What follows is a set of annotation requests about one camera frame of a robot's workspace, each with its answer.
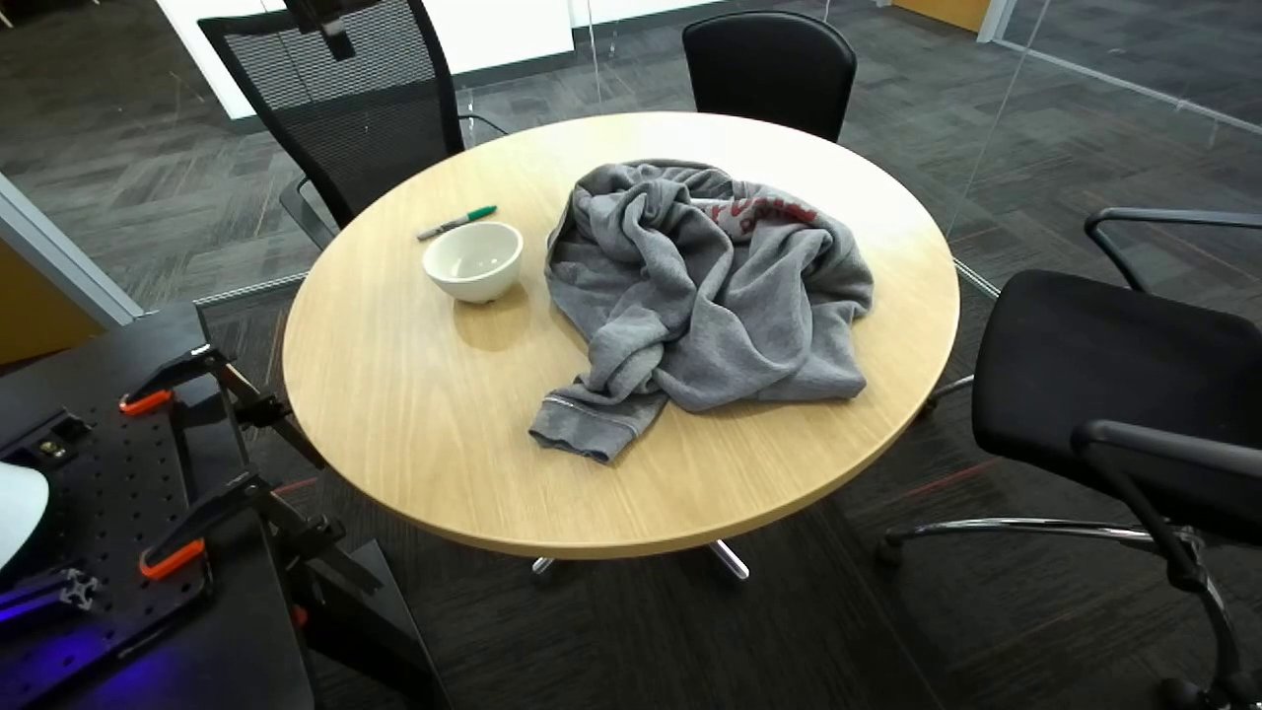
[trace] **floor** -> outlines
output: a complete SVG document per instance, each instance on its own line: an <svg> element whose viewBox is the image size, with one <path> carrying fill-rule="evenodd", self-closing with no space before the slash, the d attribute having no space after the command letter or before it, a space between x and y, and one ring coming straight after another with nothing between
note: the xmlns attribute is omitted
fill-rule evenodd
<svg viewBox="0 0 1262 710"><path fill-rule="evenodd" d="M821 17L817 0L782 5ZM1030 30L1044 6L1022 0L1014 30ZM1126 56L1107 51L1119 34L1129 48L1152 34L1136 17L1073 25L1098 6L1057 0L1032 51L1104 65L1107 56ZM1200 26L1185 40L1189 48L1200 40L1197 56L1215 76L1193 81L1253 96L1262 63L1227 63L1211 51L1260 48L1220 44L1220 30L1253 26L1260 10L1245 5L1227 10L1227 0L1200 6L1178 17L1185 26ZM316 259L276 210L292 160L255 127L229 127L216 114L153 5L62 0L12 17L19 26L0 30L0 169L142 309L234 295ZM572 60L483 76L460 96L512 130L601 109L686 109L681 18L602 26L596 63L579 44ZM860 51L839 143L914 189L959 259L995 284L1032 264L1107 276L1081 238L1086 211L1099 203L1262 210L1253 117L1211 96L1166 103L1164 96L1178 96L1189 78L1111 81L1022 56L1014 34L1006 48L977 48L963 30L860 0L832 5L830 18ZM1145 259L1164 286L1260 316L1260 249L1158 232ZM267 386L279 386L276 339L289 295L276 286L205 309L221 347ZM984 322L985 298L969 290L951 370L969 366ZM433 539L337 477L308 473L267 433L250 441L266 473L292 477L296 504L337 510L351 522L351 536L383 536L404 558L400 575L455 707L923 707L913 686L927 681L943 707L1126 710L1152 707L1157 677L1203 677L1211 665L1200 606L1164 589L1157 558L1129 549L927 539L907 549L898 570L869 565L864 544L882 523L974 510L1119 515L1091 493L977 452L968 397L931 408L870 473L811 512L740 536L736 549L759 569L747 590L705 556L563 569L554 589L535 589L519 558ZM1262 660L1260 553L1215 549L1211 565L1240 602L1249 660ZM888 606L888 620L851 620L844 599L856 597ZM898 681L878 671L856 677L864 636L870 660L913 653L923 677ZM333 707L404 707L337 671L324 677Z"/></svg>

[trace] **white bowl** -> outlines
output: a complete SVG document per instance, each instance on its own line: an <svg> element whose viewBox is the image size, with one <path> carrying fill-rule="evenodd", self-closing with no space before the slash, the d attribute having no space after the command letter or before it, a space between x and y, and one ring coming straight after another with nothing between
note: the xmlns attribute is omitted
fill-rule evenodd
<svg viewBox="0 0 1262 710"><path fill-rule="evenodd" d="M510 290L519 264L519 232L506 219L472 219L427 245L427 276L455 298L484 305Z"/></svg>

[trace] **black office chair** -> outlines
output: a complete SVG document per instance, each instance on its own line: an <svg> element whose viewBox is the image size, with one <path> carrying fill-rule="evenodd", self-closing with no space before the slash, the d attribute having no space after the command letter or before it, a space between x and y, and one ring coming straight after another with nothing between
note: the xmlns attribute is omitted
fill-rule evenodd
<svg viewBox="0 0 1262 710"><path fill-rule="evenodd" d="M696 103L836 143L856 51L832 25L797 10L730 10L681 26Z"/></svg>
<svg viewBox="0 0 1262 710"><path fill-rule="evenodd" d="M1211 616L1220 665L1207 691L1164 681L1174 707L1249 707L1227 602L1200 533L1262 544L1262 332L1227 313L1152 295L1104 224L1262 228L1262 211L1104 210L1090 238L1129 286L1022 273L995 298L974 374L984 451L1043 464L1107 498L1139 523L969 515L890 529L878 556L914 536L1062 533L1152 549L1174 589Z"/></svg>
<svg viewBox="0 0 1262 710"><path fill-rule="evenodd" d="M320 30L292 10L203 18L255 117L347 224L410 173L466 151L455 78L422 0L376 0ZM300 192L279 203L316 239L333 224Z"/></svg>

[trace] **gray sweatshirt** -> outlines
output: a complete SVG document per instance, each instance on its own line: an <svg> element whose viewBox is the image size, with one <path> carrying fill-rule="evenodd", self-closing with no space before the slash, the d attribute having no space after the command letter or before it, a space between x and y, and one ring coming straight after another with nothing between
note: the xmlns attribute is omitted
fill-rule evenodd
<svg viewBox="0 0 1262 710"><path fill-rule="evenodd" d="M847 326L870 273L851 232L709 165L590 169L547 245L547 290L590 370L544 397L544 447L615 462L665 397L719 408L864 389Z"/></svg>

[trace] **round table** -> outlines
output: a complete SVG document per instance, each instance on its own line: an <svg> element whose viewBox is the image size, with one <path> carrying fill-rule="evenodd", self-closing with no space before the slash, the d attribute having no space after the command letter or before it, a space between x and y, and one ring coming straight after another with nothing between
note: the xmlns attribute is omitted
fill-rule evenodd
<svg viewBox="0 0 1262 710"><path fill-rule="evenodd" d="M777 185L839 215L877 276L851 402L664 419L610 464L529 437L587 370L554 309L544 249L590 165L675 156ZM422 276L439 219L496 203L529 249L496 305ZM519 130L404 181L308 273L286 326L286 386L316 451L380 504L477 549L619 558L701 549L789 515L864 473L936 389L959 276L931 211L836 143L723 114L602 114Z"/></svg>

